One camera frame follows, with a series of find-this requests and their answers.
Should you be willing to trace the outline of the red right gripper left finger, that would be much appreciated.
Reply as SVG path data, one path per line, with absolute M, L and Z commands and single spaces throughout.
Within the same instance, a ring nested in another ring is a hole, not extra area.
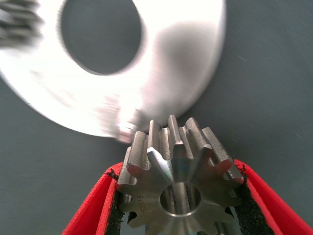
M 63 235 L 118 235 L 123 213 L 118 209 L 116 189 L 122 163 L 109 167 L 91 189 Z

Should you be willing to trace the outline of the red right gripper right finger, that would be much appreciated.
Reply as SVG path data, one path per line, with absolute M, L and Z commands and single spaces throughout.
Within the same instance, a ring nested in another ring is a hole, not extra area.
M 313 229 L 247 164 L 235 159 L 234 164 L 245 176 L 246 202 L 251 201 L 241 216 L 242 228 L 260 234 L 269 230 L 275 235 L 311 235 Z

